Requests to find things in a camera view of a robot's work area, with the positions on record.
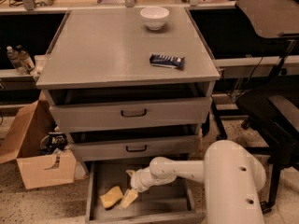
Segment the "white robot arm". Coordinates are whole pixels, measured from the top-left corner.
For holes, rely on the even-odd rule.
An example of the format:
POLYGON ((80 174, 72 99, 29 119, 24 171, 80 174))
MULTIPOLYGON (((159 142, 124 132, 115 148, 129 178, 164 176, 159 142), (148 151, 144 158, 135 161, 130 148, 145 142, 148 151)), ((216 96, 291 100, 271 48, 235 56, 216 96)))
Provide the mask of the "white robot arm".
POLYGON ((258 191, 265 184, 261 163, 239 144, 220 140, 201 161, 173 161, 156 157, 149 166, 129 170, 130 188, 121 200, 128 207, 153 186, 185 178, 205 185, 208 224, 265 224, 258 191))

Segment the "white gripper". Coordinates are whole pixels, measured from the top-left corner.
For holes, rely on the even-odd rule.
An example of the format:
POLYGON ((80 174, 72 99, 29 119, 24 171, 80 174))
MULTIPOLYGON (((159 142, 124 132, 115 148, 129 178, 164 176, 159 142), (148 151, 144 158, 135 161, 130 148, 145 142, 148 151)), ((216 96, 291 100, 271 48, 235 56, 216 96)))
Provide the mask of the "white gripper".
POLYGON ((126 170, 126 174, 131 177, 131 189, 125 191, 121 200, 121 207, 127 208, 137 197, 138 192, 144 192, 155 184, 155 176, 150 172, 150 168, 126 170))

